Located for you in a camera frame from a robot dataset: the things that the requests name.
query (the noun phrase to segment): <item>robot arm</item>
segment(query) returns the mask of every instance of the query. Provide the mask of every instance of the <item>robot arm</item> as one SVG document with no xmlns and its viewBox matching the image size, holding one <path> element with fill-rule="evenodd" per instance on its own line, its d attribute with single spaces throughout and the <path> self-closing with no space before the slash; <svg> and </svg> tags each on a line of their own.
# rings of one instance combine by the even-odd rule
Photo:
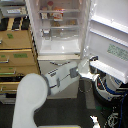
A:
<svg viewBox="0 0 128 128">
<path fill-rule="evenodd" d="M 70 84 L 78 81 L 79 78 L 95 81 L 99 74 L 92 74 L 90 70 L 90 61 L 96 57 L 84 59 L 78 65 L 76 62 L 65 64 L 43 76 L 48 84 L 48 95 L 55 95 L 63 91 Z"/>
<path fill-rule="evenodd" d="M 17 89 L 12 128 L 37 128 L 34 123 L 34 111 L 41 107 L 47 95 L 55 95 L 80 76 L 95 80 L 98 75 L 91 74 L 89 60 L 65 64 L 43 77 L 37 74 L 26 75 Z"/>
</svg>

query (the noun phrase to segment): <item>refrigerator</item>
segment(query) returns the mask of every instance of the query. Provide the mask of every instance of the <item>refrigerator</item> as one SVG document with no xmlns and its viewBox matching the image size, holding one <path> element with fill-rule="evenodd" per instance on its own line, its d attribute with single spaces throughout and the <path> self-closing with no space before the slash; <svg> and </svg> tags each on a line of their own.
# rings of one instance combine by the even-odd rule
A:
<svg viewBox="0 0 128 128">
<path fill-rule="evenodd" d="M 41 74 L 92 55 L 98 60 L 90 66 L 128 82 L 128 0 L 26 0 L 26 6 Z"/>
</svg>

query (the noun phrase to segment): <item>floor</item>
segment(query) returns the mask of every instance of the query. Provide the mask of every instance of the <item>floor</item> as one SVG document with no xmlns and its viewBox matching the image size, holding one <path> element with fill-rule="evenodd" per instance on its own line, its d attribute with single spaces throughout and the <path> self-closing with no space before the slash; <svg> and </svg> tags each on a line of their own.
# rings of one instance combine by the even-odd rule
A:
<svg viewBox="0 0 128 128">
<path fill-rule="evenodd" d="M 77 99 L 47 100 L 45 104 L 35 112 L 34 120 L 37 126 L 44 125 L 79 125 L 82 128 L 93 128 L 90 116 L 97 116 L 101 128 L 106 119 L 101 110 L 87 108 L 85 93 L 78 92 Z M 0 103 L 0 128 L 11 128 L 13 120 L 14 105 L 3 105 Z"/>
</svg>

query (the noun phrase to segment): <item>refrigerator shelf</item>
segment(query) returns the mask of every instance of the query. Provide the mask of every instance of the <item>refrigerator shelf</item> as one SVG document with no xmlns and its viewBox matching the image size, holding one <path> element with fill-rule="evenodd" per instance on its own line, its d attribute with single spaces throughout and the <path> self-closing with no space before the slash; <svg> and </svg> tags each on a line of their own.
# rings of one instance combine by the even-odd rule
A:
<svg viewBox="0 0 128 128">
<path fill-rule="evenodd" d="M 77 17 L 73 17 L 73 16 L 70 16 L 70 17 L 63 17 L 63 20 L 77 20 L 78 18 Z M 53 16 L 50 16 L 48 17 L 48 19 L 42 19 L 43 20 L 53 20 L 54 21 L 54 17 Z"/>
<path fill-rule="evenodd" d="M 78 40 L 78 30 L 51 30 L 51 40 L 72 41 Z"/>
<path fill-rule="evenodd" d="M 92 16 L 91 20 L 96 21 L 96 22 L 101 23 L 101 24 L 104 24 L 106 26 L 109 26 L 111 28 L 117 29 L 119 31 L 122 31 L 122 32 L 128 34 L 128 27 L 124 26 L 122 24 L 119 24 L 117 22 L 114 22 L 113 19 L 109 20 L 109 19 L 97 16 L 97 15 L 94 15 L 94 16 Z"/>
<path fill-rule="evenodd" d="M 77 23 L 77 19 L 64 19 L 63 21 L 54 21 L 52 19 L 42 20 L 42 29 L 79 29 L 80 26 Z"/>
<path fill-rule="evenodd" d="M 78 39 L 67 41 L 44 40 L 38 55 L 80 53 Z"/>
<path fill-rule="evenodd" d="M 79 9 L 63 9 L 63 10 L 39 10 L 38 13 L 71 13 L 71 12 L 80 12 Z"/>
</svg>

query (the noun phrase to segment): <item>glass shelf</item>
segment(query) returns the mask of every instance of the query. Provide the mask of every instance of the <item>glass shelf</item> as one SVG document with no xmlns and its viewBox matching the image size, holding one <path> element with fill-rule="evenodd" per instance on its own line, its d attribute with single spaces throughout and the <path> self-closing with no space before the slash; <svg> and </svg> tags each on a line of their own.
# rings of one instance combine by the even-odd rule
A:
<svg viewBox="0 0 128 128">
<path fill-rule="evenodd" d="M 71 13 L 71 12 L 80 12 L 79 9 L 62 9 L 62 10 L 39 10 L 38 13 Z"/>
<path fill-rule="evenodd" d="M 51 30 L 51 40 L 56 41 L 71 41 L 71 40 L 77 40 L 78 39 L 78 30 Z"/>
<path fill-rule="evenodd" d="M 63 20 L 71 20 L 71 19 L 77 20 L 78 18 L 77 17 L 73 17 L 73 16 L 63 17 Z M 42 20 L 54 20 L 54 17 L 53 16 L 49 16 L 48 19 L 42 19 Z"/>
<path fill-rule="evenodd" d="M 79 54 L 80 48 L 78 44 L 78 39 L 67 40 L 67 41 L 56 41 L 56 40 L 44 40 L 41 46 L 39 55 L 45 54 Z"/>
<path fill-rule="evenodd" d="M 71 18 L 71 19 L 64 19 L 63 21 L 54 21 L 54 19 L 50 18 L 47 20 L 42 20 L 43 25 L 42 29 L 79 29 L 80 26 L 78 25 L 77 19 L 76 18 Z"/>
</svg>

